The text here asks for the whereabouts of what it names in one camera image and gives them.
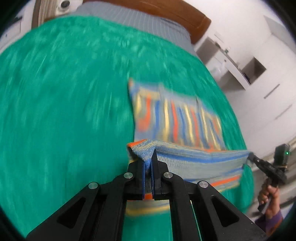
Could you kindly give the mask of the person's right hand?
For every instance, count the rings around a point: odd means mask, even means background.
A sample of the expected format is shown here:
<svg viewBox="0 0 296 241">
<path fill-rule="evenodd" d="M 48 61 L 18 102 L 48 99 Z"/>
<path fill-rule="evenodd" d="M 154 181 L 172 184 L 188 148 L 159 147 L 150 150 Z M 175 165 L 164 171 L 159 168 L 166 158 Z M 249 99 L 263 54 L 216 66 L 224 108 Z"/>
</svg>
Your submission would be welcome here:
<svg viewBox="0 0 296 241">
<path fill-rule="evenodd" d="M 262 184 L 258 195 L 259 204 L 267 204 L 265 216 L 267 219 L 272 219 L 280 211 L 280 189 L 278 186 L 270 185 L 270 180 L 266 179 Z"/>
</svg>

